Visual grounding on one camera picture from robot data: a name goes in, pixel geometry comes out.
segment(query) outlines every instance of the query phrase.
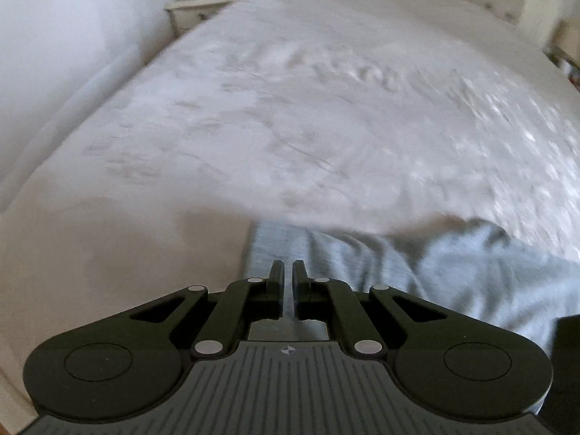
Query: gray garment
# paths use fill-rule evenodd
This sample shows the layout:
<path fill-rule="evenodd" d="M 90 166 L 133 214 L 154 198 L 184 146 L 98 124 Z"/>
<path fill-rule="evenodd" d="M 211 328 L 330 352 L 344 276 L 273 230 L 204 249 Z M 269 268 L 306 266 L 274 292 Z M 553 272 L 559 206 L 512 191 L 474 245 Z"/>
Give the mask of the gray garment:
<path fill-rule="evenodd" d="M 346 281 L 367 292 L 383 283 L 521 334 L 551 353 L 556 319 L 580 314 L 580 264 L 534 250 L 483 220 L 457 221 L 406 236 L 322 232 L 258 222 L 245 257 L 245 277 L 266 277 L 286 264 L 285 317 L 252 326 L 250 338 L 324 339 L 324 326 L 292 314 L 292 262 L 311 278 Z"/>

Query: round silver screw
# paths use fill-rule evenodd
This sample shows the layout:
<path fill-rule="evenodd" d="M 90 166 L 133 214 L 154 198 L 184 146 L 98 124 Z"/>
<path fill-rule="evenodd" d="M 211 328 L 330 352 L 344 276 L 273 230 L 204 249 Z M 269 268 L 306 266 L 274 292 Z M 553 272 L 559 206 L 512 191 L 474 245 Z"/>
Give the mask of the round silver screw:
<path fill-rule="evenodd" d="M 223 345 L 217 340 L 202 340 L 195 344 L 195 351 L 202 355 L 214 355 L 223 350 Z"/>
<path fill-rule="evenodd" d="M 359 340 L 355 343 L 355 350 L 363 355 L 379 353 L 383 346 L 376 340 Z"/>

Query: ridged gray panel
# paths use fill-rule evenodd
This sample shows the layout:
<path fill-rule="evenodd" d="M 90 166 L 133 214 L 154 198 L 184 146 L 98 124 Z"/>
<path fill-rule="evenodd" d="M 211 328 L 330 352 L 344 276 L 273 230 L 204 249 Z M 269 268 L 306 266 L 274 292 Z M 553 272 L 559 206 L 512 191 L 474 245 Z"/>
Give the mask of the ridged gray panel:
<path fill-rule="evenodd" d="M 346 356 L 334 341 L 244 341 L 195 364 L 166 402 L 122 422 L 39 418 L 23 435 L 549 435 L 531 415 L 469 424 L 433 415 L 396 387 L 385 367 Z"/>

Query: nightstand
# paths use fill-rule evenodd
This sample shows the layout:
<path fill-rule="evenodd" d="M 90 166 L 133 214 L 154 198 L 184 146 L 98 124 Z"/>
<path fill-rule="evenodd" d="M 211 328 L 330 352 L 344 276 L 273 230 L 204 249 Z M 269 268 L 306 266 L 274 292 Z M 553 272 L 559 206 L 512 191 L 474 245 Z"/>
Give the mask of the nightstand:
<path fill-rule="evenodd" d="M 235 1 L 239 0 L 178 0 L 165 9 L 169 13 L 175 37 L 181 37 Z"/>

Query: white bedspread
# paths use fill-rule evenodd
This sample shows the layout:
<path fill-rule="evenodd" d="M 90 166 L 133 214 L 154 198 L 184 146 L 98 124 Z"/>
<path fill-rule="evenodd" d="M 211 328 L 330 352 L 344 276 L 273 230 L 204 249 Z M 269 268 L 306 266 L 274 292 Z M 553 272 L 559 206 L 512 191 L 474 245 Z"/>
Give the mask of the white bedspread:
<path fill-rule="evenodd" d="M 166 50 L 0 221 L 0 368 L 238 277 L 253 218 L 360 232 L 481 217 L 578 260 L 580 96 L 460 0 L 244 0 Z"/>

